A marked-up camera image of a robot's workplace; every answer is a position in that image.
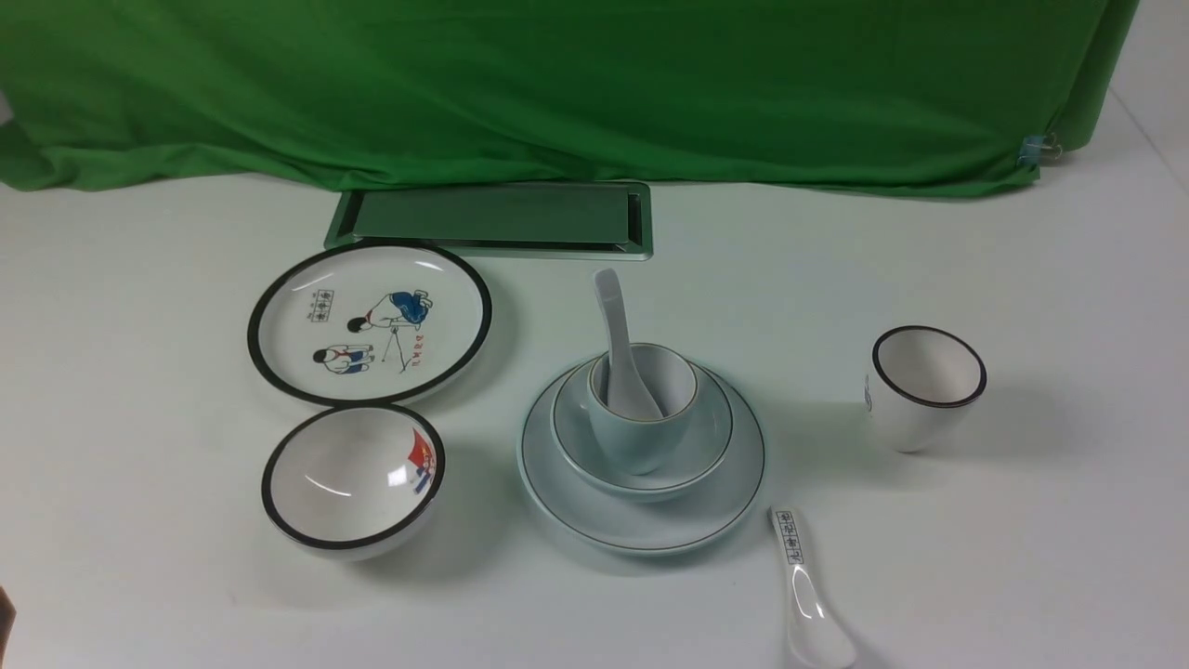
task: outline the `binder clip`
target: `binder clip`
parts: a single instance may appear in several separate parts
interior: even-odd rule
[[[1056,134],[1030,134],[1020,144],[1020,154],[1015,159],[1018,165],[1039,165],[1044,160],[1056,160],[1065,152],[1065,149],[1057,143]]]

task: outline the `white bowl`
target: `white bowl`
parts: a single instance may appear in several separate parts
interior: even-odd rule
[[[306,550],[367,560],[426,525],[445,472],[441,438],[416,414],[332,409],[277,446],[260,497],[269,519]]]

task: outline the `bowl rim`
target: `bowl rim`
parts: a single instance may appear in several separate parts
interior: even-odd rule
[[[558,392],[553,396],[553,400],[549,403],[549,431],[553,434],[553,441],[558,443],[558,450],[561,452],[561,457],[564,457],[566,462],[570,463],[570,467],[574,468],[574,471],[577,471],[580,476],[583,476],[589,482],[596,486],[602,486],[608,490],[617,491],[619,493],[624,493],[627,496],[636,498],[675,493],[678,491],[693,486],[694,484],[710,476],[716,469],[718,469],[718,466],[722,465],[723,461],[726,459],[726,452],[731,448],[731,438],[735,436],[735,410],[731,409],[731,403],[726,398],[726,391],[723,389],[722,384],[715,380],[713,375],[711,375],[710,372],[693,364],[690,364],[690,367],[691,370],[693,370],[694,378],[697,378],[699,372],[703,373],[706,377],[706,379],[709,379],[710,383],[713,385],[712,387],[717,389],[718,392],[723,395],[723,402],[726,404],[726,416],[730,418],[730,425],[726,430],[726,442],[723,444],[723,448],[719,449],[718,457],[716,457],[710,465],[707,465],[706,468],[703,469],[700,473],[696,474],[694,476],[685,481],[681,481],[679,484],[673,484],[671,486],[663,486],[660,488],[635,488],[633,486],[622,486],[619,484],[615,484],[612,481],[603,479],[598,474],[594,474],[593,472],[583,467],[577,460],[573,459],[573,456],[570,455],[570,449],[566,448],[565,440],[562,440],[561,435],[558,433],[558,421],[556,421],[558,404],[559,404],[558,400],[561,399],[561,393],[565,392],[566,387],[570,385],[572,380],[574,380],[577,377],[580,375],[580,372],[583,370],[590,366],[591,371],[593,371],[594,365],[597,365],[598,361],[602,360],[605,355],[606,354],[593,356],[586,360],[585,362],[578,365],[568,373],[566,373],[565,379],[561,383],[561,386],[558,389]]]
[[[285,447],[288,447],[289,443],[297,435],[303,433],[307,428],[335,414],[341,414],[345,411],[359,411],[359,410],[391,411],[394,414],[400,414],[402,416],[411,418],[417,425],[420,425],[421,429],[429,437],[429,443],[433,446],[434,449],[434,456],[438,459],[436,472],[434,472],[434,480],[429,484],[429,490],[426,491],[426,497],[422,498],[422,500],[417,504],[417,506],[413,509],[413,511],[410,511],[407,516],[401,518],[401,520],[397,522],[395,525],[380,530],[375,535],[367,537],[360,537],[358,539],[348,539],[341,542],[332,542],[328,539],[320,539],[317,537],[312,537],[309,535],[306,535],[298,531],[289,523],[287,523],[284,517],[281,516],[281,512],[277,510],[277,505],[272,500],[272,487],[270,486],[270,484],[272,482],[273,471],[276,469],[277,462],[281,460],[281,454],[284,453]],[[260,479],[260,499],[264,504],[264,512],[269,516],[269,519],[272,520],[273,525],[276,525],[277,529],[284,532],[290,539],[294,539],[295,542],[302,545],[319,550],[328,550],[328,551],[353,550],[364,547],[370,547],[372,544],[377,544],[379,542],[389,539],[400,534],[405,528],[409,528],[410,525],[416,523],[416,520],[424,515],[426,510],[429,507],[429,504],[433,503],[434,498],[438,497],[438,491],[441,488],[442,479],[445,479],[445,476],[446,476],[446,449],[442,448],[441,436],[438,435],[438,431],[434,430],[434,427],[430,425],[428,421],[422,418],[421,415],[419,415],[413,410],[396,405],[342,406],[342,408],[333,408],[326,410],[316,416],[308,418],[301,425],[294,428],[288,435],[285,435],[284,440],[281,440],[281,443],[277,444],[277,447],[272,450],[272,455],[269,456],[269,462],[264,466],[264,475]]]

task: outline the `ceramic spoon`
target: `ceramic spoon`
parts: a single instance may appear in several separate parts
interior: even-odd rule
[[[855,664],[855,645],[826,612],[810,579],[805,544],[797,532],[792,509],[772,509],[780,561],[785,564],[785,626],[788,650],[816,669],[847,669]]]
[[[600,269],[594,272],[594,291],[598,294],[603,320],[606,322],[606,408],[633,421],[660,421],[663,418],[661,410],[640,379],[636,361],[631,358],[628,314],[623,309],[619,276],[614,269]]]

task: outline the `saucer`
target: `saucer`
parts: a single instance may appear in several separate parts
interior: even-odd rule
[[[587,486],[561,455],[549,409],[567,375],[555,379],[533,404],[516,449],[524,488],[546,518],[594,547],[659,557],[724,537],[755,505],[767,463],[763,435],[751,408],[721,378],[710,374],[726,395],[735,419],[722,465],[696,494],[638,504]]]
[[[252,364],[306,402],[411,400],[453,379],[483,347],[491,296],[448,251],[359,241],[281,274],[247,328]]]
[[[668,460],[654,472],[623,472],[603,453],[587,418],[589,395],[584,387],[594,361],[566,377],[552,403],[553,438],[561,455],[591,486],[636,501],[662,501],[680,496],[706,479],[724,460],[731,440],[731,408],[717,381],[694,367],[698,386],[705,389],[685,437]]]

